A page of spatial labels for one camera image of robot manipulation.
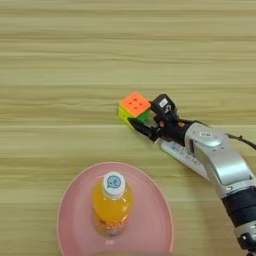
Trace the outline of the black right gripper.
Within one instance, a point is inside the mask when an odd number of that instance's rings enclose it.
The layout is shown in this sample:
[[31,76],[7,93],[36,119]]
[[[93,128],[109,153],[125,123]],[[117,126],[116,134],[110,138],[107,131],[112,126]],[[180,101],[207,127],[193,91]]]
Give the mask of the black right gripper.
[[194,121],[180,119],[176,112],[169,111],[164,114],[162,111],[152,109],[154,113],[155,127],[148,127],[137,118],[129,117],[128,121],[132,127],[155,142],[157,139],[174,141],[181,146],[185,145],[185,134]]

